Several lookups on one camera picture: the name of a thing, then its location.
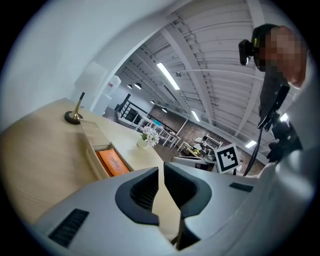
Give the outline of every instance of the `open box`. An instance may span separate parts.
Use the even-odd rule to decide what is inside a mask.
[[[114,151],[119,156],[124,165],[128,168],[128,170],[130,172],[133,171],[133,169],[129,166],[129,164],[126,162],[123,156],[114,147],[114,145],[105,137],[105,135],[102,133],[102,131],[95,122],[86,120],[81,120],[80,122],[87,142],[85,156],[88,159],[88,162],[93,170],[94,175],[99,180],[110,178],[110,176],[106,172],[102,163],[100,162],[96,154],[97,151],[114,149]]]

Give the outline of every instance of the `white pole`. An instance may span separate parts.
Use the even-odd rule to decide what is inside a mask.
[[[187,118],[184,122],[184,124],[181,126],[181,128],[178,130],[178,132],[176,133],[176,136],[178,135],[178,133],[181,132],[182,128],[185,126],[185,124],[188,122],[189,118]]]

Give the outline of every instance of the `potted plant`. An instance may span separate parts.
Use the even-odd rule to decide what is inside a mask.
[[[137,142],[137,146],[141,149],[147,149],[148,147],[154,147],[159,143],[159,135],[151,127],[145,126],[142,128],[141,139]]]

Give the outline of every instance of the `floor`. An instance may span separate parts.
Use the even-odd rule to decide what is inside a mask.
[[[125,127],[128,127],[130,129],[134,129],[134,127],[130,126],[127,123],[121,122],[118,120],[117,118],[117,112],[114,111],[112,108],[107,108],[103,114],[103,117],[106,119],[109,119],[113,122],[119,123]],[[163,146],[162,144],[164,143],[164,141],[161,139],[159,144],[154,146],[154,150],[157,152],[157,154],[159,155],[159,157],[161,157],[162,161],[164,162],[171,162],[171,159],[173,157],[179,157],[179,152],[177,151],[178,147],[173,147],[170,148],[169,147],[169,143],[167,142],[166,144],[168,146]]]

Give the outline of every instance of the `white ceiling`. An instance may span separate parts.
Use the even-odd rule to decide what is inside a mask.
[[[294,29],[272,3],[263,0],[254,4],[262,10],[265,23]],[[159,104],[184,114],[193,110],[203,122],[233,136],[238,130],[236,137],[243,143],[257,140],[263,81],[254,78],[257,74],[253,61],[247,66],[240,64],[238,50],[241,40],[251,39],[252,12],[245,0],[192,1],[175,12],[177,19],[173,23],[130,57],[122,75],[140,82],[150,100],[158,100]],[[180,90],[174,90],[157,63],[163,63]],[[190,69],[212,71],[185,72]],[[181,77],[177,77],[176,72],[181,72]],[[264,74],[258,73],[258,76],[263,78]],[[252,95],[254,81],[259,90],[256,97]],[[293,93],[290,91],[282,105],[283,112],[291,104]],[[248,106],[250,98],[254,100],[253,108]],[[244,116],[246,109],[249,111],[247,118]],[[262,133],[260,153],[268,153],[272,140],[270,132]]]

